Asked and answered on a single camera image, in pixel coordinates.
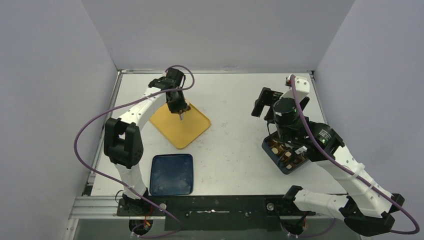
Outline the blue chocolate box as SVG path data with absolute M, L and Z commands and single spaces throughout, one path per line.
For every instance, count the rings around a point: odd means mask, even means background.
M 278 140 L 278 133 L 275 131 L 264 138 L 261 147 L 283 174 L 288 175 L 309 161 L 305 154 L 296 154 L 292 148 Z M 274 154 L 272 148 L 277 148 L 278 154 Z M 288 170 L 287 165 L 291 165 L 292 169 Z

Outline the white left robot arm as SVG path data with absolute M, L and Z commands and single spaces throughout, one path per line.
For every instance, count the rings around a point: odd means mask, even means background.
M 141 130 L 153 114 L 167 105 L 171 114 L 182 115 L 190 109 L 182 88 L 184 73 L 169 68 L 152 80 L 137 103 L 117 118 L 110 117 L 104 125 L 104 154 L 118 170 L 124 183 L 123 196 L 130 199 L 130 209 L 137 215 L 145 214 L 150 202 L 143 195 L 147 187 L 143 182 L 139 162 L 144 153 Z

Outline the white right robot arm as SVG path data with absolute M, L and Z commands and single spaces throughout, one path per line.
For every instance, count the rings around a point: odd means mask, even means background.
M 317 193 L 294 185 L 284 195 L 284 210 L 289 214 L 328 215 L 366 237 L 391 232 L 393 213 L 404 204 L 403 196 L 380 187 L 362 163 L 353 158 L 337 158 L 336 153 L 346 149 L 343 139 L 331 126 L 303 115 L 308 102 L 306 90 L 298 90 L 293 97 L 292 91 L 262 88 L 251 114 L 259 117 L 268 107 L 264 119 L 276 127 L 263 140 L 262 148 L 284 174 L 306 161 L 316 163 L 343 187 L 345 194 Z

